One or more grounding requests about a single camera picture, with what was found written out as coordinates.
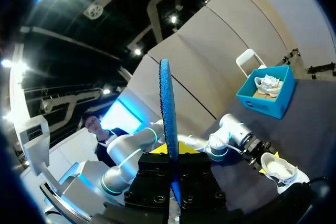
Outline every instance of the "white chair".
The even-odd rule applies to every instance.
[[[246,78],[249,77],[249,75],[247,75],[247,73],[242,69],[242,65],[248,61],[250,58],[255,57],[256,60],[258,61],[258,63],[260,64],[260,66],[258,67],[258,69],[260,68],[267,68],[265,63],[262,61],[262,59],[256,54],[256,52],[254,52],[252,49],[247,49],[245,52],[243,52],[237,59],[236,59],[236,64],[237,66],[241,69],[241,71],[244,73],[244,75],[246,76]]]

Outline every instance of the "shoe sole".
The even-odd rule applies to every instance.
[[[270,95],[270,97],[273,97],[273,98],[278,96],[278,94],[273,94],[273,93],[268,93],[268,92],[262,92],[259,89],[258,89],[258,93],[259,94],[268,94],[268,95]]]

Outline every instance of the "black jacket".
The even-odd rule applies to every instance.
[[[122,135],[128,135],[126,131],[123,131],[120,128],[115,128],[109,131],[109,137],[113,135],[112,131],[115,133],[117,136],[122,136]],[[109,167],[115,166],[115,162],[111,159],[109,154],[107,153],[107,148],[97,144],[95,154],[97,155],[97,158],[99,161],[103,161],[105,164],[107,164]]]

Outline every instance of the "yellow object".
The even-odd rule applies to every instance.
[[[186,152],[189,152],[189,153],[199,153],[198,151],[196,151],[195,149],[192,149],[191,147],[185,145],[184,143],[182,142],[179,142],[179,149],[178,149],[179,153],[180,154],[184,154]],[[167,154],[167,144],[163,144],[161,145],[160,147],[156,148],[155,150],[152,150],[151,153],[166,153]]]
[[[278,152],[275,152],[274,155],[275,155],[276,157],[279,157],[279,153],[278,153]],[[262,173],[262,174],[266,174],[266,172],[265,172],[264,169],[261,169],[259,172]]]

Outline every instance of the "blue box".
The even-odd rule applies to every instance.
[[[275,100],[253,97],[257,91],[254,78],[265,77],[266,74],[283,81],[281,90]],[[295,84],[294,75],[289,66],[255,69],[238,91],[237,97],[244,107],[281,119],[289,104]]]

